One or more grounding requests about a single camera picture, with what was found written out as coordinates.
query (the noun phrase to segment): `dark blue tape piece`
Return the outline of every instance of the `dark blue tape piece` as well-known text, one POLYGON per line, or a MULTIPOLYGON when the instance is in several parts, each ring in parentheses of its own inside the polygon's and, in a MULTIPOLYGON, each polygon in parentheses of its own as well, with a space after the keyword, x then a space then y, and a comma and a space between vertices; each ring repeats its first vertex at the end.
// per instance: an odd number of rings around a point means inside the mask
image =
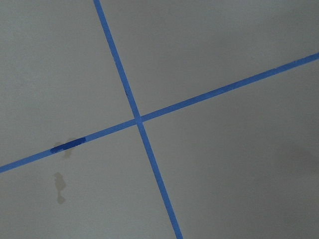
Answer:
POLYGON ((41 153, 34 154, 34 155, 29 156, 27 158, 20 159, 20 160, 18 160, 16 162, 3 165, 3 166, 0 167, 0 173, 6 172, 8 170, 11 170, 11 169, 14 169, 14 168, 17 168, 17 167, 20 167, 20 166, 23 166, 23 165, 28 164, 28 163, 32 163, 34 161, 37 161, 39 159, 48 157, 48 156, 53 155, 55 153, 58 153, 60 151, 67 150, 69 148, 75 147, 75 146, 83 144, 83 143, 87 143, 89 141, 95 140, 97 138, 101 138, 101 137, 106 136, 108 134, 115 133, 117 131, 120 131, 120 130, 128 128, 128 127, 131 127, 133 125, 136 125, 134 119, 126 121, 126 122, 118 124, 118 125, 115 125, 113 127, 101 130, 99 132, 90 134, 90 135, 85 136, 83 138, 79 138, 79 139, 76 139, 74 141, 62 144, 62 145, 54 147, 52 149, 48 149, 48 150, 43 151, 41 153))
POLYGON ((168 114, 168 113, 170 113, 170 112, 177 111, 177 110, 179 110, 179 109, 181 109, 181 108, 184 108, 184 107, 187 107, 187 106, 196 104, 196 103, 198 103, 198 102, 201 102, 201 101, 210 99, 210 98, 212 98, 212 97, 215 97, 215 96, 224 94, 224 93, 226 93, 226 92, 228 92, 228 91, 235 90, 235 89, 237 89, 237 88, 240 88, 240 87, 246 86, 246 85, 248 85, 248 84, 254 83, 254 82, 256 82, 256 81, 260 81, 260 80, 262 80, 262 79, 268 78, 268 77, 270 77, 270 76, 273 76, 273 75, 276 75, 276 74, 279 74, 279 73, 288 71, 288 70, 290 70, 290 69, 293 69, 293 68, 295 68, 295 67, 298 67, 298 66, 307 64, 307 63, 309 63, 309 62, 312 62, 312 61, 315 61, 315 60, 318 60, 318 59, 319 59, 319 53, 316 53, 316 54, 307 56, 307 57, 302 58, 302 59, 299 59, 299 60, 297 60, 297 61, 293 61, 293 62, 291 62, 291 63, 282 65, 282 66, 280 66, 280 67, 277 67, 277 68, 274 68, 274 69, 265 71, 265 72, 260 73, 260 74, 258 74, 258 75, 248 77, 248 78, 246 78, 246 79, 244 79, 244 80, 237 81, 237 82, 232 83, 232 84, 230 84, 230 85, 227 85, 227 86, 218 88, 218 89, 216 89, 216 90, 207 92, 207 93, 205 93, 205 94, 202 94, 202 95, 199 95, 199 96, 190 98, 190 99, 188 99, 188 100, 185 100, 185 101, 176 103, 176 104, 174 104, 174 105, 165 107, 165 108, 163 108, 163 109, 160 109, 160 110, 151 112, 151 113, 149 113, 149 114, 146 114, 146 115, 142 116, 142 121, 148 121, 148 120, 154 119, 154 118, 156 118, 156 117, 159 117, 159 116, 168 114))
POLYGON ((126 93, 127 98, 129 100, 129 103, 130 103, 134 118, 136 120, 136 124, 138 126, 138 129, 139 129, 139 132, 140 132, 140 135, 141 135, 141 138, 142 138, 146 153, 148 155, 148 158, 149 158, 149 161, 150 161, 150 164, 151 164, 151 167, 152 167, 156 182, 157 182, 158 187, 159 187, 160 194, 161 194, 162 199, 164 201, 164 204, 165 204, 165 207, 166 207, 170 222, 172 224, 173 230, 175 232, 176 238, 177 239, 183 239, 183 236, 181 234, 181 231, 180 231, 180 228, 179 228, 179 225, 178 225, 178 222, 177 222, 173 207, 172 207, 171 202, 170 202, 169 197, 168 197, 167 190, 165 188, 163 179, 161 177, 160 170, 159 170, 159 167, 157 165, 157 162, 156 162, 156 159, 155 159, 155 156, 154 156, 154 153, 153 153, 149 138, 148 138, 148 136, 146 134, 146 131, 145 131, 144 125, 142 123, 138 107, 136 105, 133 93, 131 91, 131 87, 130 87, 129 81, 128 81, 127 77, 126 77, 123 65, 121 63, 118 51, 116 49, 114 40, 113 40, 112 35, 111 35, 111 31, 109 29, 109 26, 107 24, 105 15, 103 13, 103 9, 102 9, 101 3, 100 3, 99 0, 94 0, 94 5, 95 5, 96 11, 98 13, 98 16, 99 16, 99 19, 100 19, 100 22, 101 22, 101 25, 102 25, 106 40, 107 40, 107 42, 109 44, 112 56, 114 58, 116 68, 117 68, 117 70, 119 72, 119 75, 120 75, 120 78, 121 78, 125 93, 126 93))
POLYGON ((57 152, 61 152, 61 151, 64 151, 64 150, 67 150, 69 148, 73 148, 75 146, 78 146, 80 144, 83 144, 85 143, 86 139, 85 137, 83 138, 78 138, 76 140, 73 140, 73 141, 70 141, 70 142, 67 142, 67 143, 64 143, 62 145, 59 145, 59 146, 56 146, 52 149, 50 149, 51 153, 57 153, 57 152))

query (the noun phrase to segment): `water stain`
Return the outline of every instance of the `water stain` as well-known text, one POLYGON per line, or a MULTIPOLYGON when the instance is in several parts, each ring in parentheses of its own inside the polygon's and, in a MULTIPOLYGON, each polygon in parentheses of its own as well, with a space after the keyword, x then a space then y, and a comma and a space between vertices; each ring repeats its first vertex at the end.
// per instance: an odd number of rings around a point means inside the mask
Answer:
MULTIPOLYGON (((70 141, 73 141, 73 140, 76 140, 76 138, 69 138, 66 142, 70 142, 70 141)), ((54 147, 58 147, 58 146, 60 146, 60 145, 62 145, 62 144, 63 144, 63 143, 61 143, 61 142, 56 142, 55 145, 54 145, 54 147)), ((65 150, 65 151, 64 151, 63 158, 64 158, 64 159, 70 158, 73 149, 74 149, 74 148, 70 148, 70 149, 65 150)))
POLYGON ((64 182, 62 174, 59 172, 54 174, 54 181, 55 181, 55 187, 56 190, 58 191, 58 197, 57 197, 57 202, 58 204, 62 204, 65 202, 65 198, 62 197, 61 191, 66 187, 66 183, 64 182))

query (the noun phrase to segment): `blue painter's tape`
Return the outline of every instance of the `blue painter's tape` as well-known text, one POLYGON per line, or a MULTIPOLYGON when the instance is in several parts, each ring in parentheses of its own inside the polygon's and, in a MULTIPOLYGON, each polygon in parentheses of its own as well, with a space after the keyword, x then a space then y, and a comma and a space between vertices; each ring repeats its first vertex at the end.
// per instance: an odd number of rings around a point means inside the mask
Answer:
POLYGON ((36 160, 39 160, 41 158, 45 158, 45 157, 50 156, 50 155, 52 155, 52 153, 48 149, 48 150, 43 151, 41 153, 37 153, 37 154, 34 154, 34 155, 29 156, 27 158, 20 159, 20 160, 18 160, 16 162, 3 165, 3 166, 0 167, 0 173, 9 171, 9 170, 14 169, 14 168, 18 168, 18 167, 26 165, 28 163, 32 163, 32 162, 34 162, 36 160))
POLYGON ((109 25, 108 25, 108 23, 106 21, 106 18, 105 18, 101 3, 100 3, 99 0, 94 0, 93 2, 94 2, 94 5, 95 5, 95 8, 96 8, 96 12, 97 12, 97 14, 99 16, 99 19, 100 19, 100 22, 101 22, 102 29, 104 31, 106 40, 107 40, 107 42, 109 44, 113 59, 115 61, 116 68, 117 68, 118 73, 120 75, 120 78, 121 78, 121 81, 122 81, 122 84, 123 84, 123 87, 124 87, 125 94, 126 94, 128 100, 129 100, 129 104, 131 106, 134 118, 137 118, 137 117, 140 116, 140 113, 139 113, 138 107, 136 105, 136 102, 134 100, 133 93, 132 93, 129 81, 128 81, 127 77, 126 77, 122 62, 120 60, 120 56, 119 56, 118 51, 116 49, 116 46, 115 46, 113 37, 111 35, 111 31, 110 31, 109 25))
POLYGON ((277 74, 279 74, 279 73, 288 71, 288 70, 290 70, 290 69, 293 69, 293 68, 295 68, 295 67, 298 67, 298 66, 301 66, 301 65, 310 63, 310 62, 312 62, 312 61, 316 61, 316 60, 318 60, 318 59, 319 59, 319 53, 316 53, 316 54, 307 56, 307 57, 302 58, 302 59, 299 59, 299 60, 297 60, 297 61, 293 61, 293 62, 290 62, 290 63, 288 63, 288 64, 282 65, 282 66, 280 66, 280 67, 277 67, 277 68, 274 68, 274 69, 265 71, 265 72, 260 73, 260 74, 258 74, 258 75, 248 77, 248 78, 246 78, 246 79, 244 79, 244 80, 237 81, 237 82, 232 83, 232 84, 230 84, 230 85, 223 86, 223 87, 218 88, 218 89, 216 89, 216 90, 213 90, 213 91, 204 93, 204 94, 199 95, 199 96, 195 96, 195 97, 190 98, 190 99, 188 99, 188 100, 185 100, 185 101, 176 103, 176 104, 174 104, 174 105, 165 107, 165 108, 163 108, 163 109, 160 109, 160 110, 151 112, 151 113, 149 113, 149 114, 146 114, 146 115, 142 116, 142 117, 141 117, 141 118, 142 118, 142 121, 148 121, 148 120, 154 119, 154 118, 156 118, 156 117, 159 117, 159 116, 168 114, 168 113, 170 113, 170 112, 177 111, 177 110, 182 109, 182 108, 184 108, 184 107, 187 107, 187 106, 196 104, 196 103, 198 103, 198 102, 201 102, 201 101, 210 99, 210 98, 212 98, 212 97, 215 97, 215 96, 224 94, 224 93, 226 93, 226 92, 229 92, 229 91, 235 90, 235 89, 237 89, 237 88, 240 88, 240 87, 249 85, 249 84, 254 83, 254 82, 256 82, 256 81, 263 80, 263 79, 268 78, 268 77, 270 77, 270 76, 277 75, 277 74))
POLYGON ((79 138, 79 139, 76 139, 74 141, 71 141, 71 142, 62 144, 60 146, 54 147, 52 149, 48 149, 48 150, 43 151, 41 153, 34 154, 34 155, 29 156, 27 158, 20 159, 18 161, 13 162, 13 163, 9 163, 9 164, 3 165, 3 166, 0 167, 0 173, 9 171, 11 169, 23 166, 23 165, 28 164, 28 163, 32 163, 32 162, 37 161, 39 159, 48 157, 50 155, 53 155, 55 153, 67 150, 67 149, 75 147, 75 146, 78 146, 80 144, 87 143, 89 141, 92 141, 92 140, 95 140, 97 138, 106 136, 108 134, 115 133, 115 132, 120 131, 122 129, 131 127, 131 126, 133 126, 135 124, 136 124, 135 120, 132 119, 132 120, 126 121, 124 123, 120 123, 118 125, 115 125, 113 127, 101 130, 99 132, 89 134, 88 136, 85 136, 83 138, 79 138))
POLYGON ((136 124, 138 126, 138 129, 139 129, 139 132, 140 132, 140 135, 141 135, 141 138, 142 138, 146 153, 148 155, 148 158, 149 158, 149 161, 150 161, 150 164, 151 164, 151 167, 152 167, 156 182, 157 182, 158 187, 159 187, 160 194, 161 194, 162 199, 164 201, 164 205, 166 207, 166 210, 167 210, 170 222, 172 224, 173 230, 175 232, 176 238, 177 239, 182 239, 183 236, 181 234, 181 231, 180 231, 180 228, 179 228, 179 225, 178 225, 178 222, 177 222, 173 207, 171 205, 171 202, 170 202, 169 197, 168 197, 167 190, 165 188, 163 179, 161 177, 160 170, 159 170, 159 167, 157 165, 157 162, 156 162, 156 159, 155 159, 155 156, 154 156, 154 153, 153 153, 149 138, 148 138, 148 136, 146 134, 144 125, 142 123, 141 115, 140 115, 138 107, 136 105, 136 102, 135 102, 135 99, 134 99, 134 96, 133 96, 129 81, 128 81, 127 77, 126 77, 123 65, 122 65, 121 60, 120 60, 120 56, 118 54, 118 51, 116 49, 114 40, 113 40, 112 35, 111 35, 111 31, 110 31, 108 23, 106 21, 106 18, 105 18, 101 3, 100 3, 99 0, 94 0, 94 5, 95 5, 95 8, 96 8, 97 14, 99 16, 99 19, 100 19, 100 22, 101 22, 101 25, 102 25, 106 40, 107 40, 107 42, 109 44, 112 56, 114 58, 116 68, 117 68, 117 70, 119 72, 119 75, 120 75, 120 78, 121 78, 121 81, 122 81, 122 84, 123 84, 123 87, 124 87, 124 90, 125 90, 125 94, 126 94, 126 96, 128 98, 128 101, 130 103, 134 118, 136 120, 136 124))
POLYGON ((69 148, 73 148, 73 147, 78 146, 78 145, 80 145, 80 144, 83 144, 83 143, 85 143, 85 142, 86 142, 85 137, 83 137, 83 138, 78 138, 78 139, 73 140, 73 141, 70 141, 70 142, 68 142, 68 143, 64 143, 64 144, 62 144, 62 145, 56 146, 56 147, 50 149, 50 152, 51 152, 52 154, 54 154, 54 153, 57 153, 57 152, 61 152, 61 151, 67 150, 67 149, 69 149, 69 148))

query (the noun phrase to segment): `wall stain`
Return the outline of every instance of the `wall stain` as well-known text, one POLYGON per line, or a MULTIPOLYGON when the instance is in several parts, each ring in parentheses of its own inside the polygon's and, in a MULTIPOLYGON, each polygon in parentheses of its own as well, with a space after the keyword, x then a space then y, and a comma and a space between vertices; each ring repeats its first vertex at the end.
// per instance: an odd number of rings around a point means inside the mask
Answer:
POLYGON ((57 197, 57 202, 58 204, 62 204, 65 202, 65 198, 62 197, 61 191, 66 187, 66 183, 64 182, 62 174, 59 172, 54 174, 54 181, 55 181, 55 187, 56 190, 58 191, 58 197, 57 197))
MULTIPOLYGON (((69 138, 69 139, 66 141, 66 143, 68 143, 68 142, 70 142, 70 141, 73 141, 73 140, 76 140, 76 138, 69 138)), ((63 143, 61 143, 61 142, 56 142, 55 145, 54 145, 54 147, 60 146, 60 145, 62 145, 62 144, 63 144, 63 143)), ((70 148, 70 149, 65 150, 65 151, 64 151, 63 158, 64 158, 64 159, 70 158, 73 149, 74 149, 74 148, 70 148)))

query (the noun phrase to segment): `blue tape strip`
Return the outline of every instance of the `blue tape strip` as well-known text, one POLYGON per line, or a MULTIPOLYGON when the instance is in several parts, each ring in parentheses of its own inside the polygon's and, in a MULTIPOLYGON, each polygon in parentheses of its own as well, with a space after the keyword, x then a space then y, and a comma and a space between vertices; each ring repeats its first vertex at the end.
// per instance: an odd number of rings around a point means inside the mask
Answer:
POLYGON ((106 21, 105 15, 103 13, 103 9, 102 9, 101 3, 100 3, 99 0, 94 0, 94 5, 95 5, 96 11, 98 13, 98 16, 99 16, 99 19, 100 19, 100 22, 101 22, 101 25, 102 25, 106 40, 107 40, 107 42, 109 44, 112 56, 114 58, 116 68, 117 68, 117 70, 119 72, 119 75, 120 75, 120 78, 121 78, 125 93, 126 93, 127 98, 129 100, 129 103, 130 103, 134 118, 136 120, 136 124, 138 126, 138 129, 139 129, 139 132, 140 132, 140 135, 141 135, 141 138, 142 138, 146 153, 148 155, 148 158, 149 158, 149 161, 150 161, 150 164, 151 164, 151 167, 152 167, 156 182, 157 182, 158 187, 159 187, 159 191, 160 191, 161 197, 162 197, 162 199, 164 201, 164 204, 165 204, 165 207, 166 207, 170 222, 172 224, 173 230, 175 232, 176 238, 177 239, 182 239, 183 236, 181 234, 181 231, 180 231, 180 228, 179 228, 179 225, 178 225, 178 222, 177 222, 173 207, 172 207, 170 199, 168 197, 168 193, 167 193, 167 190, 165 188, 165 184, 164 184, 163 179, 161 177, 160 170, 159 170, 158 164, 156 162, 156 159, 155 159, 155 156, 154 156, 154 153, 153 153, 149 138, 148 138, 147 133, 145 131, 145 128, 144 128, 144 125, 143 125, 143 122, 142 122, 142 119, 141 119, 141 115, 140 115, 138 107, 136 105, 136 102, 135 102, 135 99, 134 99, 134 96, 133 96, 129 81, 128 81, 127 77, 126 77, 123 65, 122 65, 121 60, 120 60, 120 56, 119 56, 118 51, 116 49, 114 40, 113 40, 112 35, 111 35, 111 31, 109 29, 109 26, 108 26, 108 23, 106 21))
POLYGON ((67 150, 69 148, 76 147, 76 146, 78 146, 80 144, 87 143, 89 141, 95 140, 97 138, 106 136, 106 135, 111 134, 111 133, 115 133, 117 131, 120 131, 120 130, 128 128, 128 127, 131 127, 133 125, 136 125, 134 119, 126 121, 126 122, 118 124, 118 125, 115 125, 113 127, 101 130, 99 132, 90 134, 90 135, 85 136, 83 138, 79 138, 79 139, 73 140, 71 142, 59 145, 59 146, 54 147, 52 149, 48 149, 48 150, 43 151, 41 153, 37 153, 37 154, 34 154, 32 156, 20 159, 20 160, 18 160, 16 162, 3 165, 3 166, 0 167, 0 173, 6 172, 8 170, 11 170, 11 169, 14 169, 14 168, 17 168, 17 167, 20 167, 20 166, 23 166, 23 165, 28 164, 28 163, 32 163, 34 161, 37 161, 39 159, 48 157, 48 156, 53 155, 55 153, 58 153, 60 151, 64 151, 64 150, 67 150))
POLYGON ((156 117, 168 114, 170 112, 177 111, 177 110, 182 109, 184 107, 187 107, 187 106, 196 104, 198 102, 210 99, 212 97, 224 94, 224 93, 226 93, 228 91, 235 90, 237 88, 246 86, 246 85, 254 83, 256 81, 260 81, 260 80, 263 80, 263 79, 268 78, 270 76, 273 76, 273 75, 288 71, 288 70, 293 69, 295 67, 307 64, 307 63, 312 62, 312 61, 316 61, 318 59, 319 59, 319 53, 307 56, 305 58, 290 62, 290 63, 282 65, 280 67, 265 71, 265 72, 260 73, 258 75, 248 77, 248 78, 246 78, 244 80, 237 81, 237 82, 232 83, 230 85, 223 86, 223 87, 218 88, 216 90, 204 93, 204 94, 199 95, 199 96, 195 96, 195 97, 190 98, 188 100, 185 100, 185 101, 176 103, 174 105, 165 107, 163 109, 151 112, 149 114, 146 114, 146 115, 142 116, 142 121, 148 121, 148 120, 154 119, 156 117))

